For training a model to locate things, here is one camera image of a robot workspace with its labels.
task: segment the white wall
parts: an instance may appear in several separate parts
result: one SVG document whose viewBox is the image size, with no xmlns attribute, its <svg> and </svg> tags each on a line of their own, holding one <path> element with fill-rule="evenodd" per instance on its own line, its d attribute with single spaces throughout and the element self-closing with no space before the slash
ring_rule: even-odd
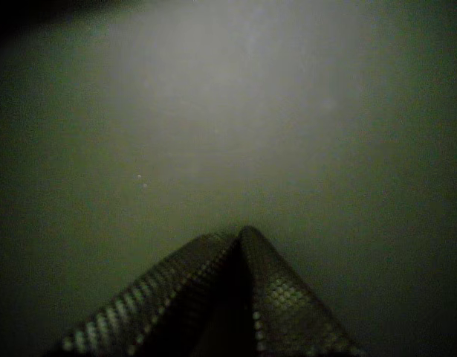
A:
<svg viewBox="0 0 457 357">
<path fill-rule="evenodd" d="M 453 10 L 168 0 L 9 44 L 0 354 L 249 223 L 373 356 L 457 356 Z"/>
</svg>

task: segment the grey surface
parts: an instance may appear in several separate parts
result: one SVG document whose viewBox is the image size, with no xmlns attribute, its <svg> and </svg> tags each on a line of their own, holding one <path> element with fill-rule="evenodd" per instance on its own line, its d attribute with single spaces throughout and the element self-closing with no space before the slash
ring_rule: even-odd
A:
<svg viewBox="0 0 457 357">
<path fill-rule="evenodd" d="M 457 356 L 454 6 L 134 3 L 0 58 L 0 356 L 245 224 L 373 356 Z"/>
</svg>

